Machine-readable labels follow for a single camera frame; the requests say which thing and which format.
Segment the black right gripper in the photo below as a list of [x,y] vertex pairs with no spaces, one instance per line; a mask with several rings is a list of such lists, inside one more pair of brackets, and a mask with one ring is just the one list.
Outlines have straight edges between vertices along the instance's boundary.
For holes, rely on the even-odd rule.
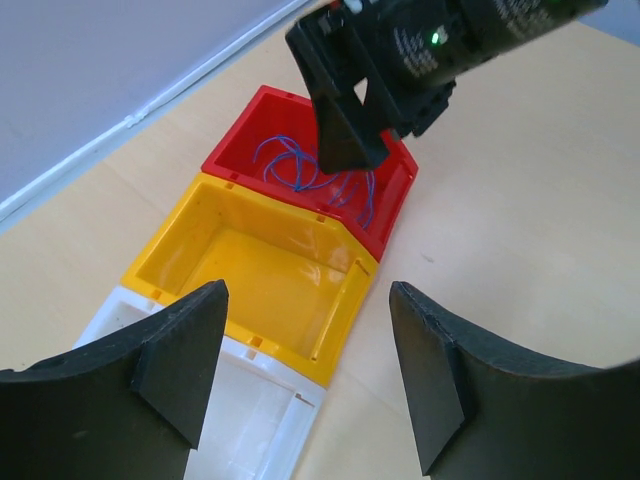
[[325,174],[372,171],[380,132],[420,135],[437,89],[604,7],[602,1],[333,1],[286,42],[311,96]]

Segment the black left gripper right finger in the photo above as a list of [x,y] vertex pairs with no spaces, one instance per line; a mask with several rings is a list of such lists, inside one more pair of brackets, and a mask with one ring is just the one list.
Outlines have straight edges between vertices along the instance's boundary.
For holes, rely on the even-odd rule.
[[433,479],[635,479],[639,364],[544,355],[391,285],[421,473]]

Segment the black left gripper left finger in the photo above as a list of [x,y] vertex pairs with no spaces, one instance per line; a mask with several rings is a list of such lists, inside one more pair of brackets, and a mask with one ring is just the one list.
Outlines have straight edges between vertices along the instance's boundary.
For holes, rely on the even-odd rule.
[[1,373],[5,479],[180,479],[199,446],[229,293],[211,281],[164,309]]

